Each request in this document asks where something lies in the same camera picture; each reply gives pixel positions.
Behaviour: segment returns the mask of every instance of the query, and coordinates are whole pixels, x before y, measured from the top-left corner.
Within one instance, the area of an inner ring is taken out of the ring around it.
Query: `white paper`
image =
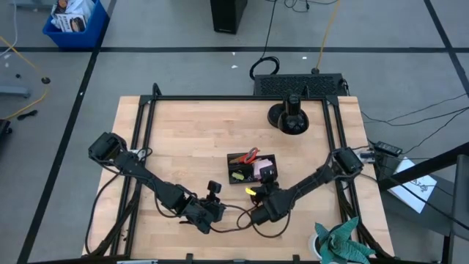
[[[408,160],[404,157],[404,160],[401,161],[394,173],[401,172],[414,165],[415,164],[411,160]],[[423,200],[427,201],[430,197],[430,194],[432,194],[433,189],[435,188],[434,185],[436,184],[437,181],[435,179],[429,175],[426,175],[420,177],[419,179],[413,180],[412,182],[404,183],[404,186],[411,190],[414,194],[417,194],[417,196]],[[409,205],[417,213],[421,213],[424,209],[425,203],[417,199],[415,196],[409,193],[409,191],[402,188],[401,186],[393,187],[389,189],[389,192],[403,201],[406,205]]]

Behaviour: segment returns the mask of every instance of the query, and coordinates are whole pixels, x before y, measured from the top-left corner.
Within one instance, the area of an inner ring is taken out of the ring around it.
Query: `wooden table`
[[[132,139],[139,97],[122,97],[117,109],[113,132],[128,144]],[[347,143],[351,147],[367,145],[358,100],[339,98]],[[267,111],[273,101],[190,101],[165,100],[156,104],[149,146],[154,153],[146,167],[158,177],[183,184],[200,197],[207,194],[209,180],[222,184],[219,197],[223,203],[252,206],[244,192],[246,185],[229,185],[226,165],[227,153],[241,153],[253,146],[260,155],[275,154],[280,187],[290,186],[310,175],[324,164],[329,153],[325,121],[320,102],[303,101],[302,109],[310,120],[309,129],[299,136],[289,136],[273,128],[267,121]],[[336,146],[339,138],[331,115]],[[139,147],[143,142],[142,125]],[[374,177],[372,166],[363,173]],[[103,171],[100,187],[113,175]],[[116,220],[123,177],[106,189],[100,198],[90,233],[90,246],[95,249]],[[388,225],[377,184],[357,177],[355,185],[362,221],[389,254],[393,254]],[[240,211],[228,208],[223,220],[213,226],[219,230],[236,227]],[[286,218],[265,223],[259,229],[275,234],[285,225]],[[290,225],[279,238],[268,239],[253,229],[204,235],[194,226],[179,224],[178,219],[162,217],[155,208],[150,190],[142,190],[132,258],[185,259],[193,253],[196,260],[291,260],[299,254],[301,260],[316,260],[308,249],[308,239],[315,233],[314,223],[327,228],[341,223],[336,189],[333,183],[321,186],[296,202]],[[127,237],[122,231],[121,241]],[[123,253],[122,242],[119,252]]]

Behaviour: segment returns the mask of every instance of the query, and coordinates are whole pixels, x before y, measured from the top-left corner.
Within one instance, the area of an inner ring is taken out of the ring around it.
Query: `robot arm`
[[[305,196],[322,184],[329,183],[337,178],[353,179],[360,174],[363,164],[349,147],[334,150],[323,166],[315,173],[304,178],[299,183],[288,188],[280,189],[276,182],[274,167],[264,168],[262,186],[252,188],[255,193],[251,197],[256,204],[262,203],[251,213],[253,224],[263,224],[267,220],[272,222],[284,218],[295,206],[295,201]]]
[[[102,166],[115,166],[122,175],[134,177],[157,195],[164,208],[174,211],[176,216],[185,216],[204,234],[210,231],[213,222],[220,221],[225,207],[215,194],[221,185],[210,181],[210,194],[199,199],[182,186],[164,182],[151,173],[139,161],[139,157],[127,151],[125,140],[114,133],[103,133],[88,149],[89,157]]]

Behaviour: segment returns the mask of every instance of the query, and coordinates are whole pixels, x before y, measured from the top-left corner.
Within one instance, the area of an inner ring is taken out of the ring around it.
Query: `black box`
[[[226,156],[226,162],[228,163],[228,181],[229,184],[237,184],[237,183],[255,183],[258,182],[259,179],[256,179],[254,177],[254,168],[252,167],[252,164],[230,164],[229,161],[232,159],[238,158],[242,155],[245,155],[246,153],[232,153],[228,154]],[[272,155],[257,155],[256,159],[261,158],[261,159],[268,159],[269,161],[272,162],[274,167],[277,170],[277,163],[276,163],[276,156],[274,154]],[[233,172],[237,171],[242,171],[243,174],[246,176],[245,180],[237,180],[233,178],[231,175]]]
[[[210,0],[213,30],[236,34],[248,0]]]

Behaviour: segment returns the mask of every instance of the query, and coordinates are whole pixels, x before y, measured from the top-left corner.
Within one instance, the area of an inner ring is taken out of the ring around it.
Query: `black metal frame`
[[[133,138],[132,138],[132,143],[131,143],[131,148],[135,149],[137,147],[137,141],[139,137],[139,131],[141,130],[141,123],[143,119],[143,113],[144,113],[144,107],[149,103],[149,112],[148,112],[148,118],[147,118],[147,126],[145,128],[145,135],[144,135],[144,143],[143,143],[143,148],[149,146],[149,136],[151,134],[152,130],[152,124],[153,124],[153,117],[155,113],[155,106],[156,102],[159,100],[282,100],[282,97],[279,96],[255,96],[255,95],[241,95],[241,96],[231,96],[231,95],[162,95],[160,90],[158,89],[158,86],[154,84],[153,86],[153,95],[141,95],[140,101],[139,101],[139,109],[137,111],[137,117],[136,117],[136,123],[133,131]],[[326,127],[326,133],[328,135],[328,144],[329,144],[329,149],[330,151],[334,150],[336,148],[335,145],[335,140],[334,140],[334,135],[333,135],[333,129],[332,129],[332,123],[330,121],[330,112],[328,108],[328,104],[330,103],[333,106],[335,118],[336,118],[336,124],[337,124],[337,129],[339,132],[339,141],[340,145],[342,147],[346,147],[347,143],[345,140],[345,132],[344,132],[344,126],[342,124],[341,120],[341,113],[340,113],[340,108],[339,108],[339,100],[337,97],[332,96],[332,97],[307,97],[304,98],[303,100],[312,100],[312,101],[319,101],[322,104],[322,110],[324,112],[324,118],[325,118],[325,127]],[[343,187],[341,185],[341,181],[337,180],[336,181],[336,189],[337,191],[341,190]],[[357,213],[357,215],[360,215],[360,208],[358,207],[358,198],[357,198],[357,192],[355,189],[355,185],[351,183],[350,187],[350,199],[352,201],[352,207],[354,211]],[[117,213],[118,216],[121,216],[125,210],[125,204],[127,203],[128,199],[128,194],[130,191],[130,178],[126,177],[124,186],[122,187],[122,195],[121,195],[121,200],[119,202],[119,211]],[[134,192],[140,193],[141,191],[141,184],[136,184],[136,187],[134,189]],[[137,206],[134,212],[130,215],[130,221],[129,221],[129,227],[128,227],[128,235],[127,239],[125,241],[125,251],[124,255],[130,257],[131,252],[132,252],[132,244],[133,244],[133,236],[135,234],[135,228],[136,228],[136,217],[137,213],[139,210],[138,207],[139,201],[137,201]],[[341,214],[341,221],[346,222],[347,221],[347,214],[345,213],[344,210],[340,209],[340,214]],[[117,249],[119,246],[119,236],[115,238],[115,240],[112,243],[111,246],[111,255],[116,255],[117,254]],[[363,243],[363,238],[361,235],[359,235],[359,241]]]
[[[138,146],[138,138],[141,130],[141,124],[143,122],[143,115],[144,115],[144,108],[147,104],[149,104],[149,112],[147,116],[147,124],[145,127],[145,134],[144,134],[144,141],[142,148],[149,146],[149,138],[152,130],[153,118],[155,115],[155,107],[156,103],[159,100],[282,100],[282,97],[275,97],[275,96],[256,96],[256,95],[246,95],[246,96],[230,96],[230,95],[193,95],[193,96],[178,96],[178,95],[162,95],[158,85],[153,85],[153,94],[152,95],[141,95],[139,101],[139,108],[137,111],[136,123],[133,130],[133,138],[130,145],[130,148],[136,149]],[[336,118],[336,126],[339,134],[339,141],[341,147],[346,147],[347,142],[345,139],[345,132],[344,126],[341,119],[341,112],[339,108],[339,100],[336,96],[326,96],[326,97],[307,97],[303,100],[306,101],[319,101],[322,104],[322,110],[324,113],[324,120],[325,120],[325,128],[326,134],[328,135],[328,145],[329,149],[332,151],[336,148],[332,123],[330,121],[330,112],[329,112],[329,104],[332,105],[334,110],[334,116]],[[122,216],[127,204],[128,195],[130,191],[130,178],[126,177],[123,187],[122,187],[122,194],[119,201],[119,210],[118,210],[118,217]],[[342,184],[340,180],[336,180],[336,189],[339,198],[339,192],[342,190]],[[357,191],[355,189],[355,184],[349,183],[350,187],[350,199],[351,205],[353,210],[355,211],[356,215],[360,215],[360,208],[358,206],[358,198],[357,198]],[[134,192],[140,194],[141,192],[141,184],[137,183],[134,189]],[[136,228],[136,217],[139,211],[138,207],[139,201],[137,200],[136,209],[130,215],[129,227],[128,227],[128,235],[125,241],[125,251],[124,254],[117,254],[118,247],[119,247],[119,237],[120,234],[117,235],[111,245],[111,251],[109,256],[105,257],[85,257],[81,259],[73,259],[73,260],[55,260],[55,261],[46,261],[41,263],[113,263],[118,264],[122,261],[131,260],[130,255],[132,251],[133,245],[133,236],[135,234]],[[345,222],[347,220],[347,214],[341,208],[341,221]],[[363,238],[361,235],[358,237],[360,242],[363,242]],[[300,260],[299,255],[293,255],[292,260],[193,260],[193,255],[191,253],[187,253],[185,260],[148,260],[148,263],[160,263],[160,264],[225,264],[225,263],[252,263],[252,264],[286,264],[293,262],[294,264],[320,264],[320,261],[304,261]],[[398,263],[398,264],[424,264],[420,262],[414,261],[407,261],[407,260],[389,260],[389,259],[377,259],[373,258],[370,259],[371,263],[374,264],[391,264],[391,263]]]

